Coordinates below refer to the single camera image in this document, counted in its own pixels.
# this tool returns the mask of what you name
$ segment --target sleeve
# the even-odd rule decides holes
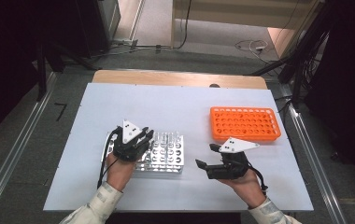
[[[259,224],[301,224],[293,217],[284,215],[269,198],[259,207],[249,209],[249,212]]]
[[[121,197],[122,192],[104,182],[89,203],[65,217],[60,224],[103,224]]]

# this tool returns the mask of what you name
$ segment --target desk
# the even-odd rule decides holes
[[[209,131],[211,105],[271,107],[277,111],[261,77],[98,71],[93,82],[84,93],[44,210],[74,210],[90,200],[96,191],[107,132],[121,125],[123,119],[157,132],[180,131],[185,139],[185,164],[182,174],[176,177],[132,178],[117,206],[118,211],[238,212],[246,209],[229,187],[208,180],[194,159],[220,163],[220,155],[208,146],[215,142]],[[223,88],[207,87],[215,82]],[[229,82],[236,88],[227,89]],[[143,85],[150,83],[163,85]],[[240,89],[237,83],[262,90]],[[246,154],[263,173],[270,189],[268,195],[279,208],[313,210],[287,135],[280,118],[277,119],[281,137],[274,142],[261,142],[259,148]]]
[[[186,19],[189,1],[173,2],[172,44],[175,19]],[[311,24],[318,7],[321,7],[319,0],[194,0],[190,20],[268,27],[278,56],[284,57],[295,47],[300,33]]]

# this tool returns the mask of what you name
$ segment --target person's right hand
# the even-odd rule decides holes
[[[249,208],[258,207],[265,201],[256,173],[252,170],[247,170],[245,175],[240,178],[219,179],[219,181],[230,186]]]

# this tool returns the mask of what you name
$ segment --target person's left hand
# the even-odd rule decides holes
[[[108,154],[106,158],[107,167],[116,159],[113,153]],[[108,169],[106,182],[114,189],[122,191],[131,179],[134,168],[134,161],[118,160]]]

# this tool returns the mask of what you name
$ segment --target shirt cuff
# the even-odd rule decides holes
[[[259,207],[250,209],[257,223],[290,223],[286,220],[285,215],[267,198]]]
[[[96,195],[90,201],[89,206],[101,219],[106,220],[121,197],[122,192],[113,189],[107,182],[104,182],[96,191]]]

